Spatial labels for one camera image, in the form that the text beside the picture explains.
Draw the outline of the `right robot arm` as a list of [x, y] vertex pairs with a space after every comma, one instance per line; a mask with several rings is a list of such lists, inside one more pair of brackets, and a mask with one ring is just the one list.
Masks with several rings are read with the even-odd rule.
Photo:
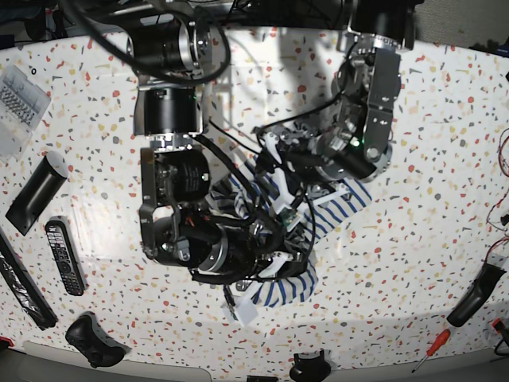
[[[204, 133], [196, 90], [231, 63], [215, 16], [184, 1], [66, 1], [64, 7], [101, 47], [138, 77], [134, 132], [151, 138], [141, 152], [142, 250], [158, 263], [186, 267], [193, 280], [224, 289], [225, 308], [240, 325], [257, 315], [255, 296], [307, 268], [286, 236], [304, 193], [293, 195], [275, 163], [279, 194], [271, 200]], [[225, 48], [220, 66], [205, 68], [212, 32]]]

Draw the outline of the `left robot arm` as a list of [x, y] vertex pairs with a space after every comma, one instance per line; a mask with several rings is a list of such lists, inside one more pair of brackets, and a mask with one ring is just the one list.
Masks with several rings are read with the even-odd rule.
[[363, 205], [365, 184], [390, 165], [401, 55], [414, 47], [418, 1], [346, 1], [331, 99], [256, 127], [257, 169], [277, 186], [271, 208], [291, 231], [318, 207]]

